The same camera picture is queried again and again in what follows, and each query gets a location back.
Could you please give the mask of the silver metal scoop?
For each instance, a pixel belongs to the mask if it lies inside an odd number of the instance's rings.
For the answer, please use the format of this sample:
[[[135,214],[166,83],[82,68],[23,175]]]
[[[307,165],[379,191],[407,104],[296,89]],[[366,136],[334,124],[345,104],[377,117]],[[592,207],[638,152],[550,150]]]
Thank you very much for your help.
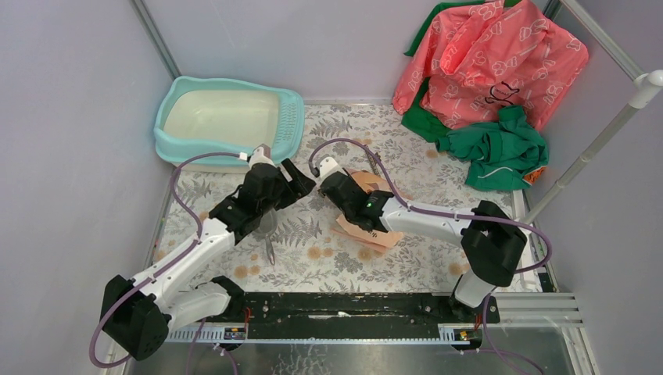
[[[277,224],[277,214],[272,209],[263,214],[259,226],[254,230],[254,234],[263,240],[267,260],[272,266],[276,263],[276,257],[271,237],[276,231]]]

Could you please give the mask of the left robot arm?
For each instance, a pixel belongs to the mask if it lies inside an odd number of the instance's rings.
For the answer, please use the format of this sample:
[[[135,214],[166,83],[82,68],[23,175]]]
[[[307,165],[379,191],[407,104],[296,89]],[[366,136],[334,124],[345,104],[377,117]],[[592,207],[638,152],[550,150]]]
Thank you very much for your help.
[[[117,275],[107,283],[95,338],[105,333],[131,358],[143,360],[174,330],[208,316],[225,321],[240,316],[241,298],[220,281],[192,291],[184,291],[184,285],[251,234],[265,213],[293,205],[316,186],[289,159],[276,166],[264,155],[242,158],[249,164],[244,181],[206,219],[197,220],[195,233],[185,243],[132,278]]]

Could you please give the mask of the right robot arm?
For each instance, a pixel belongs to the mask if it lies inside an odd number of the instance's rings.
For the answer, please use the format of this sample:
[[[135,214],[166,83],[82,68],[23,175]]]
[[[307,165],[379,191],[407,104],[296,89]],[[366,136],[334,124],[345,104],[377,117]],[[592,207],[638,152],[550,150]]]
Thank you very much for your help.
[[[340,209],[347,222],[374,237],[401,232],[418,234],[462,248],[470,269],[453,289],[450,315],[467,322],[493,289],[511,284],[527,239],[494,203],[437,216],[434,207],[406,207],[391,191],[366,192],[346,171],[327,174],[320,190]]]

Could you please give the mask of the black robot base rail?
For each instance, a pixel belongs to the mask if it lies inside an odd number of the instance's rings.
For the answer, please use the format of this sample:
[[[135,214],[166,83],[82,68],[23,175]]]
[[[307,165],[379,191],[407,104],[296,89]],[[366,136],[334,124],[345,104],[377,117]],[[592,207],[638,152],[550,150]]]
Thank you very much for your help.
[[[245,292],[211,323],[246,328],[252,340],[435,339],[440,327],[500,322],[496,299],[468,308],[432,293]]]

